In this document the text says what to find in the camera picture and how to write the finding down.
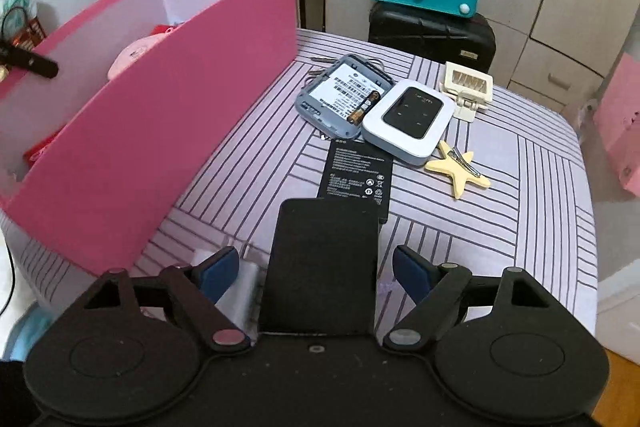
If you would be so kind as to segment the pink paper shopping bag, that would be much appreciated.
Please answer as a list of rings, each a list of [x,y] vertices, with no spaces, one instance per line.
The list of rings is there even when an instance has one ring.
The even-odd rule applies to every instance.
[[[639,61],[624,53],[608,83],[594,123],[623,189],[639,196]]]

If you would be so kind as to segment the pink round compact case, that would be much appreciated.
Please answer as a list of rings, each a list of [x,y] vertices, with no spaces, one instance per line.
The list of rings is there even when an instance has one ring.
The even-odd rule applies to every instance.
[[[167,36],[168,33],[163,32],[162,34],[150,35],[130,43],[130,45],[126,46],[115,58],[115,61],[107,72],[107,80],[112,81],[122,72],[125,72],[128,67],[134,64],[134,62],[137,62],[142,55],[149,52],[154,46],[157,46]]]

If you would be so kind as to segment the white pocket wifi router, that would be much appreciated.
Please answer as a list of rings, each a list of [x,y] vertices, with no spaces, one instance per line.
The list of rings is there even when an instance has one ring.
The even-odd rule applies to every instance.
[[[363,117],[361,135],[405,164],[420,167],[434,152],[456,107],[442,92],[401,80]]]

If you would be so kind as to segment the pink cardboard storage box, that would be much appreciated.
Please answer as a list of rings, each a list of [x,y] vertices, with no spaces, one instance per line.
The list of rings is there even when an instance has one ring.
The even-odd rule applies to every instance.
[[[178,25],[112,81],[119,52]],[[265,75],[297,53],[296,0],[99,0],[1,85],[1,209],[99,274],[130,268]],[[63,128],[32,168],[23,154]]]

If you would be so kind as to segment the black phone battery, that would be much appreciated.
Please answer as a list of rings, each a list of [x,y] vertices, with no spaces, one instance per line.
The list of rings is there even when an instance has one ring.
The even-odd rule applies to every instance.
[[[378,223],[385,225],[393,165],[390,154],[367,142],[332,140],[318,196],[372,200],[378,206]]]

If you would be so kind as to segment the cream plastic clip holder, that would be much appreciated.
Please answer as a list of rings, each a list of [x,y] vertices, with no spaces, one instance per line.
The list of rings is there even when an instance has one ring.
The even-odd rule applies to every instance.
[[[445,63],[438,87],[456,103],[454,118],[469,124],[475,120],[477,112],[488,109],[494,99],[491,75],[453,62]]]

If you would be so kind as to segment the white charger cube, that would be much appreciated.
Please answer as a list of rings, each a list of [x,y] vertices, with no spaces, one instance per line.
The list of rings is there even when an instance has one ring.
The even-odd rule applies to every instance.
[[[192,259],[195,285],[228,319],[249,333],[256,310],[260,268],[235,247],[197,249]]]

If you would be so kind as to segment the striped white tablecloth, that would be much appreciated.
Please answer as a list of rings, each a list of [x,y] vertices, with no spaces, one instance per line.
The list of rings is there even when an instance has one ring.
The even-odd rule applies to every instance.
[[[300,30],[297,53],[265,75],[226,127],[219,146],[145,237],[132,271],[154,275],[201,249],[234,246],[266,261],[278,209],[320,188],[330,143],[298,116],[295,97],[314,67],[353,53],[387,75],[435,87],[442,65],[359,40]],[[405,244],[435,263],[451,261],[482,275],[526,269],[586,329],[597,315],[598,254],[582,153],[566,120],[497,89],[488,111],[467,124],[450,122],[445,141],[473,154],[489,186],[468,185],[460,197],[442,174],[396,162],[390,208],[378,240],[376,324],[386,331],[410,310],[392,280],[392,251]]]

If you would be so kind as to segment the black hard suitcase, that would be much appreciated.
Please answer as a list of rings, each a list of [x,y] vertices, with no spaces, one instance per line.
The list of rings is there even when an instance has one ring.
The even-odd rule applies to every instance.
[[[372,5],[368,41],[479,72],[489,72],[496,54],[495,33],[480,13],[464,18],[388,2]]]

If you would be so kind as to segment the yellow starfish hair clip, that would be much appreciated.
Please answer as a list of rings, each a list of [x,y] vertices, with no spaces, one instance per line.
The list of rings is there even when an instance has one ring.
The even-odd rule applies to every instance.
[[[452,147],[444,140],[437,145],[442,158],[431,159],[424,165],[424,170],[446,176],[451,181],[451,194],[455,200],[462,197],[466,184],[471,183],[476,187],[486,190],[491,187],[491,182],[481,174],[473,165],[473,152],[461,153],[457,147]]]

